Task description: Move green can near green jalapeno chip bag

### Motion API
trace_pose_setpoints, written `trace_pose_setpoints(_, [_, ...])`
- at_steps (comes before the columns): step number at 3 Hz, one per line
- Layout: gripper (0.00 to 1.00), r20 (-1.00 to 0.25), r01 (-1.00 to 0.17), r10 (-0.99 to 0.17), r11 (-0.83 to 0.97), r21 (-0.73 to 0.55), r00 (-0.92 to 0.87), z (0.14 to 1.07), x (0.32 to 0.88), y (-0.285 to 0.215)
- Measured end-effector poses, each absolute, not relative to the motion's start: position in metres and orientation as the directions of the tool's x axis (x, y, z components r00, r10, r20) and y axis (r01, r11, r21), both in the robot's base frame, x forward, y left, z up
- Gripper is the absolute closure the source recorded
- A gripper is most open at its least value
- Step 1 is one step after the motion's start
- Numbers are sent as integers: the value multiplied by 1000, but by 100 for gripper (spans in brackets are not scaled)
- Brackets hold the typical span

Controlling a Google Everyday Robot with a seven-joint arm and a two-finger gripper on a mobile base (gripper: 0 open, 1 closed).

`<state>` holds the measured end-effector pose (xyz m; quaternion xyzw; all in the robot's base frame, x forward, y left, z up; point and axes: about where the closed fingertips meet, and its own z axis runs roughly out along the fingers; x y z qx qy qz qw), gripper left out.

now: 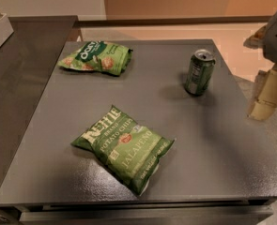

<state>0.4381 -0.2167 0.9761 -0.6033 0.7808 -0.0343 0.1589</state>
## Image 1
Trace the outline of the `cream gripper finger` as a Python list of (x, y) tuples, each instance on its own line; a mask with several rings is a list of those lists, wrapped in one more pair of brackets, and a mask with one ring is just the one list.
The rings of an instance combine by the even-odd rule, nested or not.
[(270, 118), (277, 109), (277, 64), (255, 77), (248, 116), (257, 121)]
[(244, 41), (243, 45), (247, 48), (262, 48), (265, 32), (266, 32), (266, 25), (262, 26), (254, 34), (248, 37)]

